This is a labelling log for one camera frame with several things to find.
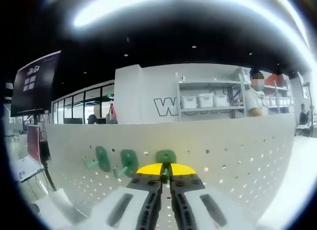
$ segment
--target perforated white panel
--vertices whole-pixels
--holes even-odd
[[[111,168],[120,169],[123,149],[134,150],[140,166],[154,163],[159,150],[173,150],[178,163],[194,168],[206,186],[230,196],[255,222],[283,179],[294,129],[294,114],[139,125],[48,125],[49,168],[75,207],[89,215],[95,203],[130,182],[98,166],[87,170],[84,156],[96,160],[96,146],[107,150]],[[166,184],[157,229],[177,229],[169,198]]]

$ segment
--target ceiling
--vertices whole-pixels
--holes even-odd
[[[117,68],[133,64],[233,64],[290,76],[307,70],[276,28],[236,5],[212,0],[156,1],[75,28],[76,13],[89,1],[11,0],[15,5],[11,8],[16,10],[13,19],[7,19],[5,80],[13,82],[20,67],[57,50],[62,53],[53,84],[54,99],[114,79]],[[276,0],[254,1],[269,7],[300,35]],[[314,22],[314,7],[295,1],[305,8],[301,11],[309,15],[307,20]]]

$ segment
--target white table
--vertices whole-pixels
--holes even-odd
[[[34,161],[30,156],[13,161],[11,168],[15,179],[19,182],[25,182],[44,170],[44,166]]]
[[[272,203],[258,224],[275,230],[287,229],[306,207],[317,183],[317,138],[296,136],[292,156]]]

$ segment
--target red sign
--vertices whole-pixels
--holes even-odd
[[[39,133],[40,133],[40,128],[38,126],[28,125],[28,131],[27,131],[28,154],[35,161],[41,164]]]

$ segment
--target white shirt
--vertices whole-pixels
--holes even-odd
[[[268,115],[268,104],[264,92],[257,92],[253,88],[246,91],[245,102],[248,116],[249,110],[253,108],[260,109],[262,115]]]

